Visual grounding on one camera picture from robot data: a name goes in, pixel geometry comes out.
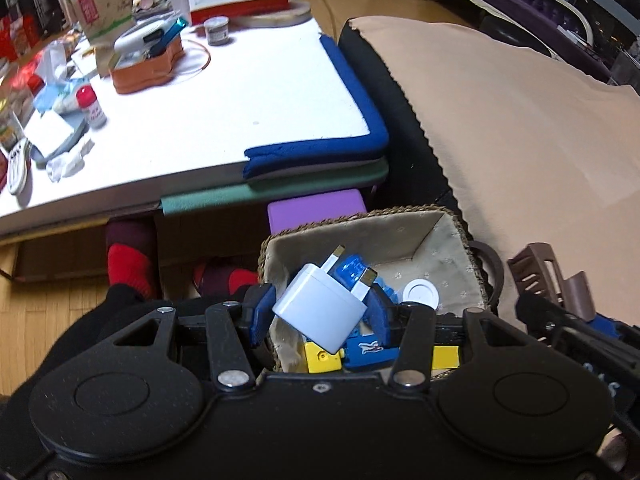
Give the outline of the beige blanket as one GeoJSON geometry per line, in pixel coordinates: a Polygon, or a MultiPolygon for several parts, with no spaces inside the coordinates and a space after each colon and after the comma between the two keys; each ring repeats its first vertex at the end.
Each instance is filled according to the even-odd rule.
{"type": "Polygon", "coordinates": [[[503,259],[546,242],[597,310],[639,319],[639,98],[476,30],[354,18],[411,108],[472,237],[503,259]]]}

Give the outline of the purple chaise sofa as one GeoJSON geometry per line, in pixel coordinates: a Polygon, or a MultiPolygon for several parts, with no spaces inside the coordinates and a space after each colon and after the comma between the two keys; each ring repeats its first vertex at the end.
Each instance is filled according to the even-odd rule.
{"type": "Polygon", "coordinates": [[[562,61],[602,82],[611,73],[594,52],[590,23],[565,0],[470,0],[486,12],[511,21],[546,46],[562,61]]]}

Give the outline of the white round cap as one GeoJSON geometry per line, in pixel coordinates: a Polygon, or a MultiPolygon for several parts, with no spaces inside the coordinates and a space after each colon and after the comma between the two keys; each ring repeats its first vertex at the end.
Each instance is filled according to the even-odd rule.
{"type": "Polygon", "coordinates": [[[426,278],[416,278],[402,290],[402,301],[424,304],[436,310],[439,306],[439,292],[431,281],[426,278]]]}

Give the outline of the blue plastic bottle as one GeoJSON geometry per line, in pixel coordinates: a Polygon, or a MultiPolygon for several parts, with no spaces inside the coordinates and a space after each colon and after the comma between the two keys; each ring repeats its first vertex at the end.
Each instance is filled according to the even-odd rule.
{"type": "Polygon", "coordinates": [[[352,290],[355,284],[361,278],[367,266],[364,264],[360,255],[348,255],[337,261],[332,269],[332,276],[343,287],[352,290]]]}

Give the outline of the white remote control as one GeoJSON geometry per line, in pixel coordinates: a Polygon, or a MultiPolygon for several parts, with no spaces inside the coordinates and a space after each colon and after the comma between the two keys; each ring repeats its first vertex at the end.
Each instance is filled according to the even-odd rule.
{"type": "Polygon", "coordinates": [[[9,192],[13,196],[20,195],[28,178],[30,143],[27,139],[21,139],[9,151],[9,167],[6,183],[9,192]]]}

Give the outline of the yellow toy cube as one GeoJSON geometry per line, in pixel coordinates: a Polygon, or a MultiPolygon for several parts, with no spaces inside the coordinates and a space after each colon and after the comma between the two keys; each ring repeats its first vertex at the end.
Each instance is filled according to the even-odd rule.
{"type": "Polygon", "coordinates": [[[343,368],[345,351],[340,349],[336,353],[330,353],[312,341],[305,341],[304,355],[308,373],[323,374],[337,372],[343,368]]]}

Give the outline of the wicker basket with fabric liner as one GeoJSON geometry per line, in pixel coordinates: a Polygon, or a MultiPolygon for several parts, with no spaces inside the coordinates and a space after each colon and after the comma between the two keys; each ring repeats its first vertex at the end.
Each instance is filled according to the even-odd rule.
{"type": "Polygon", "coordinates": [[[415,278],[433,283],[439,314],[461,316],[469,307],[498,304],[501,286],[486,292],[471,237],[453,212],[435,206],[375,210],[271,235],[260,250],[259,278],[282,295],[304,264],[321,264],[338,245],[362,257],[398,292],[415,278]]]}

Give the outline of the green mat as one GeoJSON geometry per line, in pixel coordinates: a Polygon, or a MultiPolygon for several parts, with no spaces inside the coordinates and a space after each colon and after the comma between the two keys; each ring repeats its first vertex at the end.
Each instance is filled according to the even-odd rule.
{"type": "Polygon", "coordinates": [[[387,174],[388,163],[381,158],[359,166],[251,180],[166,196],[160,200],[160,209],[165,217],[170,217],[230,206],[270,203],[274,200],[287,200],[348,188],[366,188],[383,181],[387,174]]]}

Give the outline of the purple block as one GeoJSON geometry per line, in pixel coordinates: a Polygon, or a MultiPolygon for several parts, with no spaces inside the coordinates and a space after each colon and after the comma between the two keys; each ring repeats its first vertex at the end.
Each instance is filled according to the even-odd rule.
{"type": "Polygon", "coordinates": [[[267,207],[271,234],[366,211],[356,188],[278,200],[267,207]]]}

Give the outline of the white usb charger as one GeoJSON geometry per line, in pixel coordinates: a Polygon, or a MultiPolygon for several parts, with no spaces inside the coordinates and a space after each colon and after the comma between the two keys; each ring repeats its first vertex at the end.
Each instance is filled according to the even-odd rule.
{"type": "Polygon", "coordinates": [[[332,354],[366,313],[364,298],[378,277],[366,266],[351,288],[343,286],[331,271],[344,251],[338,245],[321,266],[306,263],[272,308],[277,318],[332,354]]]}

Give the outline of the orange leather tray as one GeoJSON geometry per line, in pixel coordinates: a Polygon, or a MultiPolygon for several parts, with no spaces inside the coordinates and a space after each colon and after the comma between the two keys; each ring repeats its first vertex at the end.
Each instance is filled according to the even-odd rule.
{"type": "Polygon", "coordinates": [[[183,55],[182,41],[177,37],[156,58],[145,58],[128,66],[114,67],[111,78],[116,93],[123,96],[168,84],[175,78],[174,68],[183,55]]]}

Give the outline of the blue folded mat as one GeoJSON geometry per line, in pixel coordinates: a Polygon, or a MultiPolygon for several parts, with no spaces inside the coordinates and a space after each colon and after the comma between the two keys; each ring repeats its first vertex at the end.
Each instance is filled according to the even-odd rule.
{"type": "Polygon", "coordinates": [[[304,78],[321,96],[284,96],[254,109],[259,140],[244,151],[243,178],[275,172],[378,159],[390,135],[369,93],[335,41],[318,38],[320,77],[304,78]]]}

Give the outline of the small grey jar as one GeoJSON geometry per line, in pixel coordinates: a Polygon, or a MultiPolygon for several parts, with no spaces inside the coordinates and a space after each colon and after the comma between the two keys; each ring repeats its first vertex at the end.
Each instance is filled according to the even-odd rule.
{"type": "Polygon", "coordinates": [[[210,46],[222,46],[229,41],[229,24],[228,16],[214,16],[209,18],[203,24],[206,40],[210,46]]]}

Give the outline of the brown hair clip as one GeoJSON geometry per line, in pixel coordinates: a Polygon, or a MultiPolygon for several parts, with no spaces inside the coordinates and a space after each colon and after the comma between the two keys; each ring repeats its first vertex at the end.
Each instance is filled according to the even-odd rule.
{"type": "Polygon", "coordinates": [[[508,260],[508,267],[520,294],[530,292],[544,297],[585,322],[596,318],[597,309],[587,275],[584,271],[579,271],[564,278],[550,244],[528,244],[508,260]]]}

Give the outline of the blue toy brick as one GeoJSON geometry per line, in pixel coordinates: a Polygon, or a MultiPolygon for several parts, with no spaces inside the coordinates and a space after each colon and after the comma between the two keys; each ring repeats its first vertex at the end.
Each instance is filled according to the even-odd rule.
{"type": "Polygon", "coordinates": [[[398,357],[398,348],[386,348],[375,335],[358,335],[345,342],[343,367],[350,372],[388,367],[398,357]]]}

